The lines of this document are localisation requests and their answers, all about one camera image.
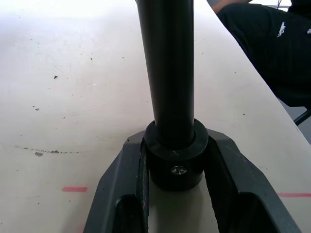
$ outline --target table surface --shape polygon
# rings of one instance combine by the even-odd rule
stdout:
[[[311,232],[310,145],[207,2],[194,8],[195,117],[295,193],[281,199]],[[135,1],[2,1],[0,28],[0,231],[81,233],[100,177],[153,120]],[[150,233],[218,232],[204,180],[151,184],[150,202]]]

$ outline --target black pants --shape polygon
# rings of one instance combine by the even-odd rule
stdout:
[[[268,84],[311,89],[311,20],[258,4],[234,3],[219,19]]]

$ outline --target metal screw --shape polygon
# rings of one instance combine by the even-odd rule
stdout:
[[[174,166],[171,169],[173,175],[183,175],[187,172],[187,169],[184,166]]]

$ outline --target person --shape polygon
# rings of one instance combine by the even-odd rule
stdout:
[[[292,0],[288,12],[248,2],[212,9],[268,85],[311,91],[311,0]]]

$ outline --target black shirt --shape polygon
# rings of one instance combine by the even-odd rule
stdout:
[[[311,19],[311,0],[291,0],[292,6],[288,12],[292,12]]]

